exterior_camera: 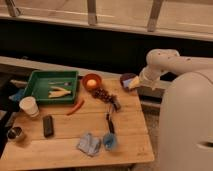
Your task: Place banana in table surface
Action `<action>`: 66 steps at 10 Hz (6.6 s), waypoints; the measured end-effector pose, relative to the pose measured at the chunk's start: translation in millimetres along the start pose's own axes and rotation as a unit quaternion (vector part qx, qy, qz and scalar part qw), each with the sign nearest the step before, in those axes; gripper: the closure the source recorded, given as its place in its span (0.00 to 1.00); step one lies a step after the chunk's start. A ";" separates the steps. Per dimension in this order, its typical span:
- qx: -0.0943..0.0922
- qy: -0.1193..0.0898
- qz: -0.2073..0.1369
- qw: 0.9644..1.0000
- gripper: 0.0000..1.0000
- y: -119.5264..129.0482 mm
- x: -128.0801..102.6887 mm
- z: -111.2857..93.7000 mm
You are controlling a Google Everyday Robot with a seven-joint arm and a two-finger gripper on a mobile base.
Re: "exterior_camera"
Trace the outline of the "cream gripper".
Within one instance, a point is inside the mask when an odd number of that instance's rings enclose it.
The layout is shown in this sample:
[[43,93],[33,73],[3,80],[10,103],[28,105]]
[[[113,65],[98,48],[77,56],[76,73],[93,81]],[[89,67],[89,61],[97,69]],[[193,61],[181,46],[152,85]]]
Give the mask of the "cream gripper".
[[153,72],[148,69],[144,68],[138,76],[135,76],[129,83],[128,88],[129,89],[135,89],[137,87],[140,87],[142,85],[148,85],[148,86],[153,86],[154,81],[153,81]]

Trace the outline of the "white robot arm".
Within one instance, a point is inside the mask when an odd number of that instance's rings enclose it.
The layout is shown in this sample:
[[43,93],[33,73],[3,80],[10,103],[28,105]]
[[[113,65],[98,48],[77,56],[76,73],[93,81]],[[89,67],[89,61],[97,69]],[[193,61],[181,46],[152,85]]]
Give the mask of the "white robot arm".
[[159,171],[213,171],[213,58],[153,49],[146,62],[131,89],[155,88],[162,75],[177,75],[160,107]]

